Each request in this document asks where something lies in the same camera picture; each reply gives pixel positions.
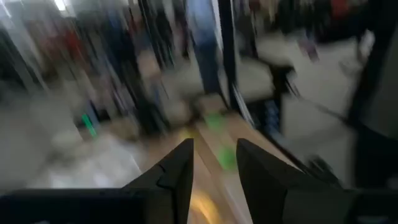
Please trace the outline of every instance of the red object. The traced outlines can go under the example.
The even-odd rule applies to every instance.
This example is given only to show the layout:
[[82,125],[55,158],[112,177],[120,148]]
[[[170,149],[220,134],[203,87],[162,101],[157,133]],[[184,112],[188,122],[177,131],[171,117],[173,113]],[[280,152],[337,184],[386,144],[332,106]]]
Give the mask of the red object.
[[349,9],[347,0],[331,0],[331,8],[335,19],[345,16]]
[[73,56],[79,55],[79,49],[80,49],[80,41],[72,30],[68,30],[67,33],[65,34],[65,42],[67,44],[67,48],[69,52]]

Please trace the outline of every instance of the metal pole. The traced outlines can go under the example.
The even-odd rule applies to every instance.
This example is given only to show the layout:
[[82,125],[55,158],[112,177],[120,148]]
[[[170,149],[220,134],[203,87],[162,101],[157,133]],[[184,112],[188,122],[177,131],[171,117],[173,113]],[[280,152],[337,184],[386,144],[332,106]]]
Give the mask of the metal pole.
[[218,0],[220,12],[221,36],[223,38],[224,70],[228,82],[228,94],[230,106],[233,110],[239,111],[239,105],[234,94],[236,83],[236,59],[234,42],[234,20],[231,0]]

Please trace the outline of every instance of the green led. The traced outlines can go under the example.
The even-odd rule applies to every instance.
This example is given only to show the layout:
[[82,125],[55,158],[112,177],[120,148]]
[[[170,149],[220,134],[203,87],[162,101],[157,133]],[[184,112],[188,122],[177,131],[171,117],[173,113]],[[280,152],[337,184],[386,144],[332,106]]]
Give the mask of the green led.
[[224,170],[236,170],[238,167],[235,152],[231,146],[221,146],[218,149],[217,160]]
[[95,137],[97,135],[97,132],[95,131],[93,124],[90,121],[90,118],[87,116],[87,114],[83,114],[81,116],[81,119],[83,120],[84,124],[86,125],[86,128],[90,132],[91,136]]
[[212,131],[221,132],[224,128],[224,117],[221,114],[209,114],[205,116],[205,122]]

